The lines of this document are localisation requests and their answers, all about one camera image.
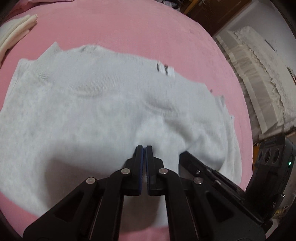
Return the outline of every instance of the pink bedsheet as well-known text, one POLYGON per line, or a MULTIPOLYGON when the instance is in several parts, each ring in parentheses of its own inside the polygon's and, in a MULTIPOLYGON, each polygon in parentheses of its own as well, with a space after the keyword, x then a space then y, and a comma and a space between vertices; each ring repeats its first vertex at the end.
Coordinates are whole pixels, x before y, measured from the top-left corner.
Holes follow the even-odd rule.
MULTIPOLYGON (((38 58, 53 42, 62 49, 98 44, 114 51, 157 59, 192 81, 224 95, 242 156, 245 189, 252 175, 252 135, 239 82, 207 32, 187 16, 153 0, 75 0, 36 6, 15 18, 37 14, 38 24, 8 53, 0 69, 0 108, 21 58, 38 58)), ((37 217, 0 194, 0 209, 19 233, 37 217)), ((168 229, 124 234, 121 240, 168 240, 168 229)))
POLYGON ((6 17, 6 20, 14 17, 17 14, 23 13, 32 7, 35 7, 41 3, 48 2, 71 2, 74 0, 19 0, 17 4, 11 9, 10 13, 6 17))

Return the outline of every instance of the folded white cloth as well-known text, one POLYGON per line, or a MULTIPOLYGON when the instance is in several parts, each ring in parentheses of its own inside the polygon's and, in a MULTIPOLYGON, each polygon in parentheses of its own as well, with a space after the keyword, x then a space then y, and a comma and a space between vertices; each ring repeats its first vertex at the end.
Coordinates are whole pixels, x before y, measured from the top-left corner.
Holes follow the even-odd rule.
POLYGON ((0 27, 0 67, 6 51, 26 36, 36 24, 37 15, 27 15, 7 21, 0 27))
MULTIPOLYGON (((35 61, 20 60, 0 112, 0 191, 42 215, 87 177, 122 168, 137 145, 152 145, 175 172, 188 150, 239 184, 240 150, 223 98, 157 67, 100 46, 62 51, 56 43, 35 61)), ((125 199, 126 229, 167 225, 163 198, 144 191, 139 200, 125 199)))

